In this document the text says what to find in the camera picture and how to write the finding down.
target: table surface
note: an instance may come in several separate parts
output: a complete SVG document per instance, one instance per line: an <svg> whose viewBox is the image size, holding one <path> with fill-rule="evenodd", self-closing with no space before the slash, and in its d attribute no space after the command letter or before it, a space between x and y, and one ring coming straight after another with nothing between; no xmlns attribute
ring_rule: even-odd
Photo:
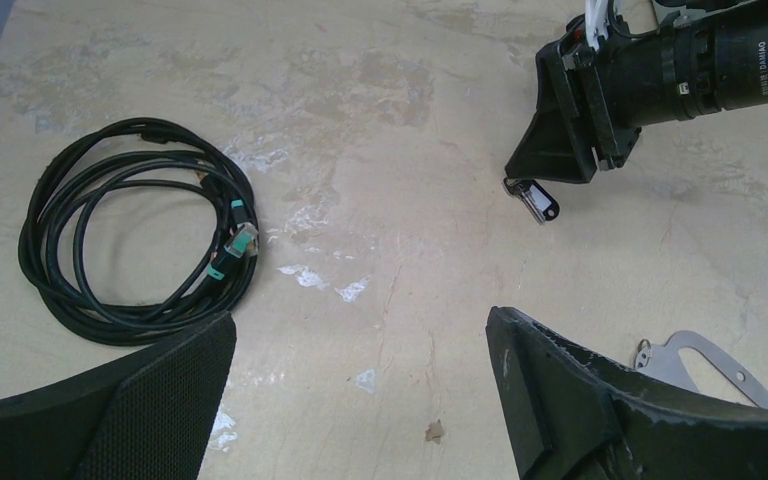
<svg viewBox="0 0 768 480"><path fill-rule="evenodd" d="M58 324L16 245L50 160L133 116L226 151L262 218L204 478L515 478L494 305L625 364L642 338L694 330L768 388L768 106L646 128L624 169L551 185L563 213L542 228L501 187L534 54L581 9L17 0L0 44L0 398L131 351ZM643 28L651 6L629 17ZM186 192L113 195L90 225L90 281L111 301L164 298L212 228ZM704 392L739 399L687 361Z"/></svg>

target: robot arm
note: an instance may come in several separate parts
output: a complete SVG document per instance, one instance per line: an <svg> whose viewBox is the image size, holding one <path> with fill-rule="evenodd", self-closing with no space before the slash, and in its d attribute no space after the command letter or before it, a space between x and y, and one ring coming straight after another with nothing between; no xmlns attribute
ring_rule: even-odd
<svg viewBox="0 0 768 480"><path fill-rule="evenodd" d="M716 10L737 0L657 0ZM690 22L675 14L633 35L609 16L609 36L588 44L585 20L537 54L537 112L505 167L508 193L539 223L560 207L537 180L589 183L621 168L642 127L768 103L768 0Z"/></svg>

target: cable connector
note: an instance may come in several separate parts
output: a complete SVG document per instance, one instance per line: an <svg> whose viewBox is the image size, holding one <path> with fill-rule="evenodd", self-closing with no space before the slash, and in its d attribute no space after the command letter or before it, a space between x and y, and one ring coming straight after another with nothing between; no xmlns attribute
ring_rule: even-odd
<svg viewBox="0 0 768 480"><path fill-rule="evenodd" d="M216 257L207 266L207 275L214 280L222 281L225 275L242 259L257 255L258 250L257 227L251 223L244 223L239 228L222 250L216 252Z"/></svg>
<svg viewBox="0 0 768 480"><path fill-rule="evenodd" d="M257 255L258 240L257 227L249 222L243 223L234 235L225 244L225 251L231 255L242 258Z"/></svg>
<svg viewBox="0 0 768 480"><path fill-rule="evenodd" d="M245 209L245 204L242 199L236 199L231 201L231 218L234 219L234 223L237 224L237 228L243 228L243 226L249 221L249 214Z"/></svg>

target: white wire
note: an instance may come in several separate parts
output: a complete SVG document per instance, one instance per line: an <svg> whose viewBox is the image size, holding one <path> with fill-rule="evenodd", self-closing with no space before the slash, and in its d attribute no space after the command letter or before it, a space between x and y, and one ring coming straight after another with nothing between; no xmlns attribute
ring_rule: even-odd
<svg viewBox="0 0 768 480"><path fill-rule="evenodd" d="M622 0L614 0L614 11L622 12ZM608 38L608 0L585 0L584 26L587 44L599 50L599 37Z"/></svg>

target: coiled cable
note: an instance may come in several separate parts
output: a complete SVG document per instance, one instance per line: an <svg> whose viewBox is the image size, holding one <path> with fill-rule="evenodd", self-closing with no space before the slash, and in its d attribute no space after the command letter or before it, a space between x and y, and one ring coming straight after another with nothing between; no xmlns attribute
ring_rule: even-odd
<svg viewBox="0 0 768 480"><path fill-rule="evenodd" d="M195 150L122 153L73 173L76 163L104 139L138 135L142 140L180 143ZM197 172L199 185L161 179L132 179L161 169ZM177 188L201 195L216 211L216 230L193 272L166 300L154 305L102 303L84 268L84 237L90 216L108 193L132 187ZM66 224L81 210L72 239L73 286L57 258ZM54 317L72 332L106 345L153 343L217 313L231 310L251 284L257 263L254 193L240 168L213 145L174 123L154 118L123 120L69 145L39 179L19 238L19 265Z"/></svg>

